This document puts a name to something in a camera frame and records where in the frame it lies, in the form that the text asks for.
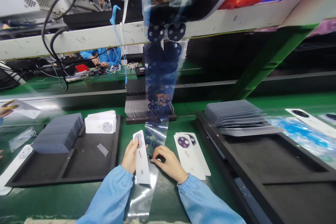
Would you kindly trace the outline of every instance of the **black tray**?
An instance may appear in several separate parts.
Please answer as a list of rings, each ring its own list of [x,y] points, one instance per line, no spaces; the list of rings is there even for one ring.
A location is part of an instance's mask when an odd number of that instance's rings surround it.
[[[113,134],[86,134],[85,125],[80,130],[69,153],[39,154],[32,151],[11,179],[8,187],[32,187],[50,184],[102,181],[116,166],[120,120],[117,115]],[[105,157],[97,145],[102,144]]]
[[[282,133],[223,136],[203,111],[196,115],[273,224],[335,223],[333,168]]]
[[[150,120],[149,117],[130,118],[130,117],[126,116],[126,124],[142,124],[142,123],[146,123],[149,120]],[[169,121],[176,121],[177,120],[177,115],[176,114],[168,115],[168,120]]]

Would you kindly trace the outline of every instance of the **table surface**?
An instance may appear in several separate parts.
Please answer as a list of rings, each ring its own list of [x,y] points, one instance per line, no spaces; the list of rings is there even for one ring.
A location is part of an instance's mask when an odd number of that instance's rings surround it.
[[[289,116],[284,109],[294,107],[304,109],[312,114],[336,111],[336,93],[261,97],[248,100],[273,116]],[[225,182],[216,172],[216,166],[203,145],[203,139],[201,139],[197,129],[193,125],[195,112],[205,109],[206,104],[210,102],[217,101],[175,103],[174,107],[178,119],[177,121],[169,123],[166,146],[177,154],[173,135],[176,132],[194,132],[200,142],[199,144],[211,171],[211,176],[207,178],[205,183],[216,195],[239,213]],[[123,107],[104,109],[90,108],[83,110],[45,108],[41,115],[35,120],[23,119],[17,115],[13,115],[4,121],[4,124],[0,127],[0,149],[4,150],[3,158],[0,161],[0,173],[5,170],[19,152],[19,150],[17,150],[11,153],[8,141],[29,126],[34,126],[39,132],[43,124],[49,122],[55,116],[80,112],[85,118],[88,114],[112,109],[123,117],[118,157],[118,163],[121,163],[124,151],[133,133],[144,128],[144,124],[126,125]],[[28,217],[34,219],[78,219],[87,210],[100,184],[101,182],[14,188],[8,195],[0,196],[0,223],[23,223]],[[176,183],[161,171],[159,172],[155,188],[149,220],[189,222],[179,198]]]

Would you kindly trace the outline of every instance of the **white card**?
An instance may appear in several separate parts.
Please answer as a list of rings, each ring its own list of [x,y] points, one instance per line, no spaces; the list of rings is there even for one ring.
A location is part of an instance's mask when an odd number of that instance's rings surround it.
[[[114,110],[110,110],[110,111],[105,111],[105,112],[100,112],[100,113],[95,113],[95,114],[90,114],[87,115],[88,117],[102,117],[102,116],[106,116],[106,115],[114,115],[115,116],[116,112]]]
[[[135,177],[138,184],[150,184],[151,178],[149,175],[148,157],[143,135],[144,132],[142,130],[133,134],[133,141],[135,142],[136,139],[139,140],[139,146],[135,151]]]
[[[205,175],[198,162],[190,137],[184,134],[175,134],[175,145],[183,169],[200,180],[205,180]]]
[[[8,194],[12,188],[6,187],[5,185],[14,175],[14,173],[19,169],[22,163],[26,160],[29,154],[32,152],[33,148],[30,145],[25,145],[19,154],[14,158],[14,160],[10,163],[10,165],[6,168],[6,170],[0,176],[0,195]]]
[[[115,132],[116,123],[114,120],[95,118],[85,118],[85,132],[87,134],[113,134]]]
[[[17,108],[13,109],[15,113],[20,113],[31,119],[35,119],[41,113],[41,110],[39,110],[38,108],[35,108],[34,106],[29,105],[20,100],[14,100],[14,102],[12,102],[9,106],[14,106],[14,105],[18,106]]]
[[[198,143],[198,140],[197,140],[197,137],[194,133],[188,133],[188,132],[180,132],[180,134],[184,134],[184,135],[188,135],[190,140],[191,140],[191,143],[192,145],[194,146],[194,151],[196,153],[196,156],[198,158],[198,161],[202,167],[202,170],[204,172],[204,175],[205,176],[211,176],[211,172],[209,170],[209,167],[207,165],[207,162],[204,158],[204,155],[203,155],[203,152],[201,150],[201,147]]]
[[[306,111],[301,110],[299,108],[286,108],[286,111],[291,113],[296,118],[300,119],[305,124],[309,125],[310,127],[313,127],[319,131],[321,131],[323,134],[331,137],[336,138],[336,129],[329,126],[328,124],[320,121],[316,117],[312,116],[311,114],[308,114]]]

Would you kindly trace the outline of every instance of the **worker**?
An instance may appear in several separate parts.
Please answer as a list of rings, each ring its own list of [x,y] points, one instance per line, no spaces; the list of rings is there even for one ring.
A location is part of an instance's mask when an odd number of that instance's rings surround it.
[[[0,125],[2,124],[2,121],[5,117],[9,116],[11,113],[13,113],[13,109],[18,107],[17,105],[9,106],[14,100],[7,102],[6,104],[2,105],[0,107]]]
[[[88,50],[80,52],[84,59],[92,59],[92,62],[98,67],[110,67],[120,65],[121,50],[120,47],[115,48],[98,48],[96,50]]]
[[[137,146],[137,139],[135,143],[130,141],[121,165],[105,177],[86,214],[77,224],[123,222],[125,206],[133,186],[134,152]],[[163,156],[166,161],[162,163],[157,160],[158,155]],[[151,162],[177,182],[178,193],[191,223],[245,224],[243,218],[218,198],[205,183],[186,173],[175,154],[166,146],[155,149]]]

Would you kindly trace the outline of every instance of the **green metal beam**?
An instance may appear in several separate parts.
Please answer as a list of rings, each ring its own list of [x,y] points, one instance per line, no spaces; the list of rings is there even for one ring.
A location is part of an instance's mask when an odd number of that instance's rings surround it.
[[[267,43],[224,100],[245,99],[318,25],[288,26],[270,34]]]

